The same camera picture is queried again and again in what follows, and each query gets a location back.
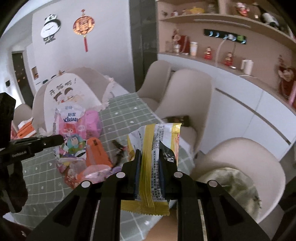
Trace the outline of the orange snack bag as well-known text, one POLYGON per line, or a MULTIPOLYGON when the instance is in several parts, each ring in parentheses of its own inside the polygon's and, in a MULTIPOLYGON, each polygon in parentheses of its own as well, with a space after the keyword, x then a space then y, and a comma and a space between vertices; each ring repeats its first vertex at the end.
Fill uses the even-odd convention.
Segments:
POLYGON ((86 166, 113 164, 98 138, 91 137, 86 142, 86 166))

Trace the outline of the white yellow snack bag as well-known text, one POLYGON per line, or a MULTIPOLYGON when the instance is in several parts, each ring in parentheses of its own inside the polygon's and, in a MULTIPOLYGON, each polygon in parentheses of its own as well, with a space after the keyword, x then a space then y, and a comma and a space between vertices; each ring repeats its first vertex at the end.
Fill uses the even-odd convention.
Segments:
POLYGON ((136 179, 135 200, 121 202, 123 211, 146 215, 170 215, 169 203, 164 198, 163 168, 165 161, 178 164, 181 123, 155 123, 141 126, 127 135, 129 159, 140 151, 141 160, 136 179))

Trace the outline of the black snack wrapper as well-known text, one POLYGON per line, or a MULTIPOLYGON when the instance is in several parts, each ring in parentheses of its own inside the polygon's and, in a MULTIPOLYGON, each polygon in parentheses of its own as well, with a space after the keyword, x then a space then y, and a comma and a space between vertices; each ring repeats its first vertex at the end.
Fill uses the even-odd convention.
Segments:
POLYGON ((117 140, 112 140, 112 144, 116 147, 117 149, 117 153, 115 155, 116 157, 116 162, 114 164, 114 166, 118 166, 121 162, 121 159, 124 156, 125 150, 126 150, 126 146, 123 146, 122 144, 120 144, 117 140))

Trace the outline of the bin with yellow bag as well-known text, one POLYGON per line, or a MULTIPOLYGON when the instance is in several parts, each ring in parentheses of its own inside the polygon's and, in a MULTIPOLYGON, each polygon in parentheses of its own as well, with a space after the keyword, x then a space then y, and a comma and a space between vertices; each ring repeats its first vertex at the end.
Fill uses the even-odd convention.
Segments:
POLYGON ((254 220, 258 218, 261 200, 250 177, 237 169, 224 167, 211 170, 197 179, 203 183, 210 180, 217 181, 254 220))

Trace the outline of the kleenex tissue pack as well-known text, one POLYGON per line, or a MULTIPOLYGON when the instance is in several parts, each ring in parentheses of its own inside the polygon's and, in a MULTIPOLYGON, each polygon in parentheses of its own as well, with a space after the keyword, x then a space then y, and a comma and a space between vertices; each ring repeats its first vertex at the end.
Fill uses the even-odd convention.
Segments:
POLYGON ((63 143, 56 147, 59 159, 86 159, 86 110, 72 103, 64 102, 57 106, 53 123, 53 134, 61 135, 63 143))

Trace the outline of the beige chair with bin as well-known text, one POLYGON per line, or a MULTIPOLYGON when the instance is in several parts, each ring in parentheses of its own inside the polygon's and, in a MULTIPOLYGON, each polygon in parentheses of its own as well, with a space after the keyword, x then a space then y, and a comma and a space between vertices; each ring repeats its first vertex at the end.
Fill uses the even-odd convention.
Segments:
POLYGON ((191 176, 197 180, 211 170, 224 167, 237 169, 254 182, 261 200, 255 221, 261 223, 276 208, 285 190, 285 173, 279 160, 255 141, 231 138, 197 160, 191 176))

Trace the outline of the beige middle chair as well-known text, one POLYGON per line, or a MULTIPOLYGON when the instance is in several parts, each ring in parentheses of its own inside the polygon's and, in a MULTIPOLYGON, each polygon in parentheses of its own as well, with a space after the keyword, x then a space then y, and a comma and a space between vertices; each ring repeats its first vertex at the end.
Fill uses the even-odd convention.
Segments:
POLYGON ((188 116, 189 126, 181 127, 180 137, 189 145, 189 152, 199 152, 213 92, 212 77, 207 73, 181 69, 176 71, 155 114, 160 119, 188 116))

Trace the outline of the beige far chair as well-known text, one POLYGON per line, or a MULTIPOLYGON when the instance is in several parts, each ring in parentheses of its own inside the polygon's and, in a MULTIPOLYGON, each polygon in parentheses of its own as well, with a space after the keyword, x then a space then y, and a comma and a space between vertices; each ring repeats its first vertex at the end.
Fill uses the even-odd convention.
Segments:
POLYGON ((155 111, 159 106, 170 80, 171 64, 164 60, 153 62, 137 95, 155 111))

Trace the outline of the red chinese knot ornament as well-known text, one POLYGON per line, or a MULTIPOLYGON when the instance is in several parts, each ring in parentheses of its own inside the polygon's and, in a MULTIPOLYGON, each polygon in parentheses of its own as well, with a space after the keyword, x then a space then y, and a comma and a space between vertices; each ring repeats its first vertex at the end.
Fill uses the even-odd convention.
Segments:
POLYGON ((82 15, 74 21, 73 32, 76 35, 83 36, 85 52, 88 52, 86 35, 93 30, 95 26, 95 20, 93 19, 93 17, 86 15, 85 9, 82 9, 81 13, 82 15))

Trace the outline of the red doll figurine right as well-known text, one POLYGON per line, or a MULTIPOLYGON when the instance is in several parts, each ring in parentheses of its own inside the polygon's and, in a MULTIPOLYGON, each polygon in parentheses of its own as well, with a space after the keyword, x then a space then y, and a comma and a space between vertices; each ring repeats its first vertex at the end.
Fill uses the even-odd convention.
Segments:
POLYGON ((224 60, 224 65, 230 67, 232 66, 232 64, 233 64, 233 53, 228 52, 224 60))

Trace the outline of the red doll figurine left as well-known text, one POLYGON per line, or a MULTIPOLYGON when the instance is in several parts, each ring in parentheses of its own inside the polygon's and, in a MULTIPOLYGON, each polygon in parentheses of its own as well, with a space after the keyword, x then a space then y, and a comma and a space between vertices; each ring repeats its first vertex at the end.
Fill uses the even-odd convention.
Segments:
POLYGON ((204 59, 212 60, 212 48, 210 46, 207 47, 206 51, 204 52, 204 59))

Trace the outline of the black power strip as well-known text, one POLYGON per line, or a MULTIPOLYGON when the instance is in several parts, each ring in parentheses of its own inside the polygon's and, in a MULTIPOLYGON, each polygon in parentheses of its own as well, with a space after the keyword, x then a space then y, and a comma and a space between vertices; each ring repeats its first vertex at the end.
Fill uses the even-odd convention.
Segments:
POLYGON ((213 37, 213 38, 220 38, 223 40, 229 40, 232 42, 237 42, 243 45, 246 45, 247 43, 247 37, 244 35, 238 35, 235 33, 229 33, 225 31, 220 30, 211 30, 211 29, 204 29, 204 35, 207 37, 213 37))

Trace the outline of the dark glass cabinet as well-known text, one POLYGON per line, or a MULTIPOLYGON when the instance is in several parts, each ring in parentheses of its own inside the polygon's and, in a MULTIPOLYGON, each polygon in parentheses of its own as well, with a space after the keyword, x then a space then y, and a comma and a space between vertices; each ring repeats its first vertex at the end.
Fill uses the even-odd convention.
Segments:
POLYGON ((129 15, 134 82, 138 91, 150 65, 157 60, 156 2, 130 0, 129 15))

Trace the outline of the wine bottle panda holder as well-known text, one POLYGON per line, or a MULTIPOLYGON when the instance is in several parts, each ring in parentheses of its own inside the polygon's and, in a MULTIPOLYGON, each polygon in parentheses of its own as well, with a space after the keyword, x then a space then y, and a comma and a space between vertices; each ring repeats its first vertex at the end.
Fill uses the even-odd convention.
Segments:
POLYGON ((260 20, 263 23, 266 23, 267 25, 269 25, 275 29, 281 30, 280 24, 274 16, 272 16, 269 12, 267 12, 264 8, 262 8, 257 2, 254 2, 253 5, 259 9, 260 14, 261 14, 260 20))

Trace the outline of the panda wall clock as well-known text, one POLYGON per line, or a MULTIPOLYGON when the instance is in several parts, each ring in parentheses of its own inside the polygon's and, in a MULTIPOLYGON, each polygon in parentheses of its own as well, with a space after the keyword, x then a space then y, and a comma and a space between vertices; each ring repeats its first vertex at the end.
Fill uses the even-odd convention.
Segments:
POLYGON ((55 40, 55 34, 60 30, 61 21, 55 14, 50 14, 45 18, 43 28, 41 29, 41 37, 46 44, 55 40))

